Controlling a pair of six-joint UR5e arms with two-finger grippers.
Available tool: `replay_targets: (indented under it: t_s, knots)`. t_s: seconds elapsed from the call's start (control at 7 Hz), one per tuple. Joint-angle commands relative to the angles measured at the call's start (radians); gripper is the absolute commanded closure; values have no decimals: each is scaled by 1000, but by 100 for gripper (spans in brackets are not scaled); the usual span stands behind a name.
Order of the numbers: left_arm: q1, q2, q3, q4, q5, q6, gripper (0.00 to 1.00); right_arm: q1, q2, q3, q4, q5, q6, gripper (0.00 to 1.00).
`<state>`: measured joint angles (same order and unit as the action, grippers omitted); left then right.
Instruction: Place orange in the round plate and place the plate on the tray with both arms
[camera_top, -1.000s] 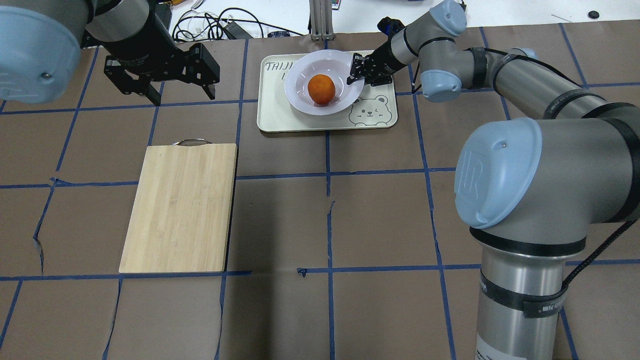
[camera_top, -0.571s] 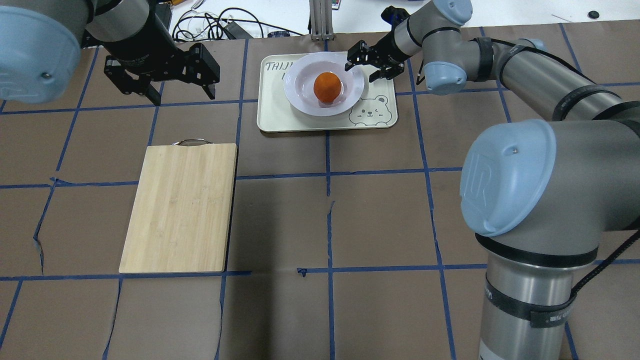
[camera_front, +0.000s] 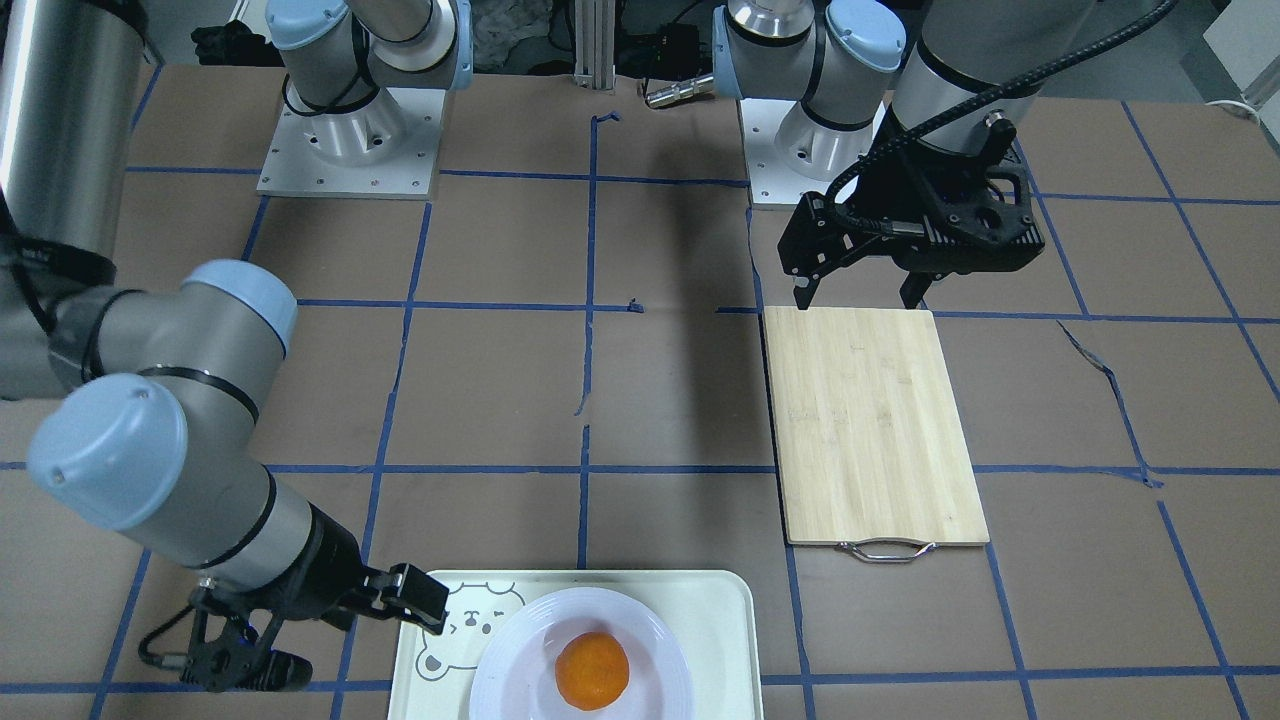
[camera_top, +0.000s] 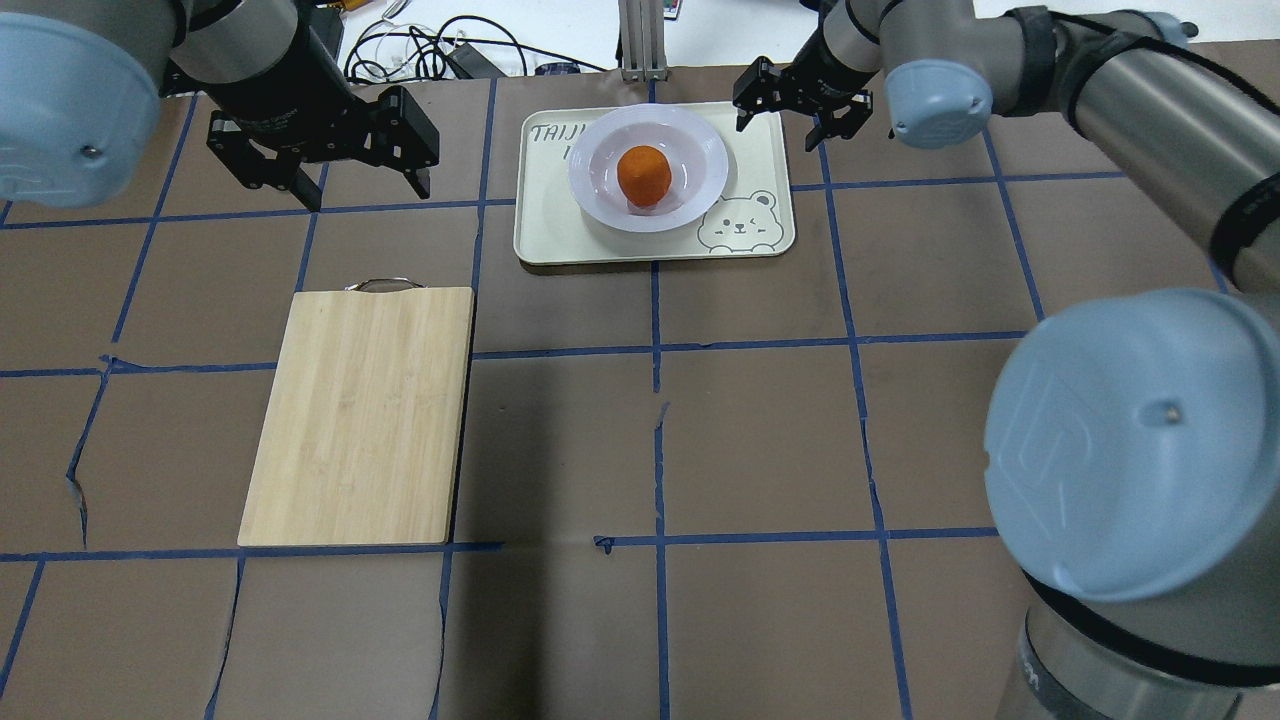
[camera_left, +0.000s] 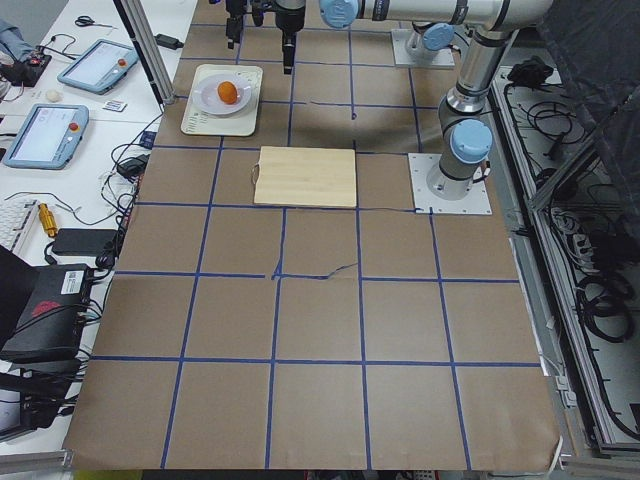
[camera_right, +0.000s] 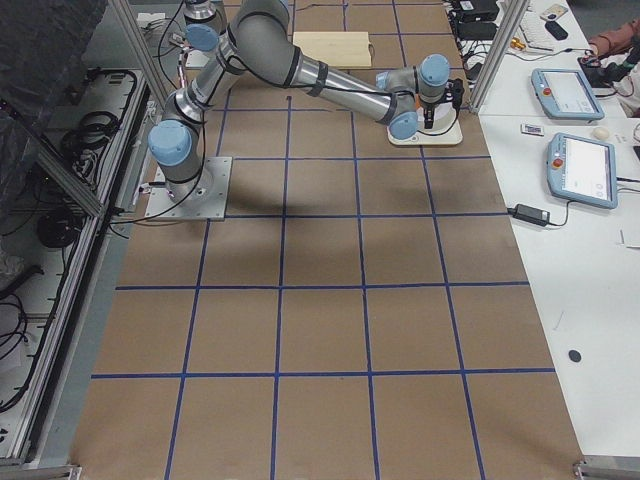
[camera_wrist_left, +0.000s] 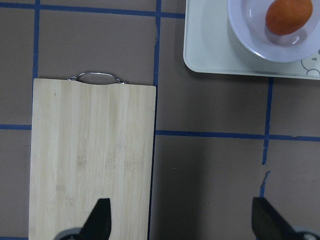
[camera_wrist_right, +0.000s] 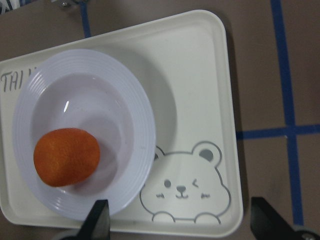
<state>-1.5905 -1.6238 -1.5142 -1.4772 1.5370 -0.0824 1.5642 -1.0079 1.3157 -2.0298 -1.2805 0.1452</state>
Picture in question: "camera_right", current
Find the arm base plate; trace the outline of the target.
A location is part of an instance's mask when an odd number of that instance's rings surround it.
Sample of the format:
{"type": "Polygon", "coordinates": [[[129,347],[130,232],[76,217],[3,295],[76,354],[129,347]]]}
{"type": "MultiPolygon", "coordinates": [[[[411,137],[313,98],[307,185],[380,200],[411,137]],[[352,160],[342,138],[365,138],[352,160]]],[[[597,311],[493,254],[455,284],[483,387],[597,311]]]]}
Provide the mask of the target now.
{"type": "Polygon", "coordinates": [[[201,70],[210,60],[210,55],[207,52],[200,50],[190,50],[186,56],[185,68],[188,70],[201,70]]]}
{"type": "Polygon", "coordinates": [[[144,218],[151,221],[224,221],[232,173],[231,157],[205,159],[204,172],[193,181],[177,185],[167,183],[157,168],[144,218]]]}

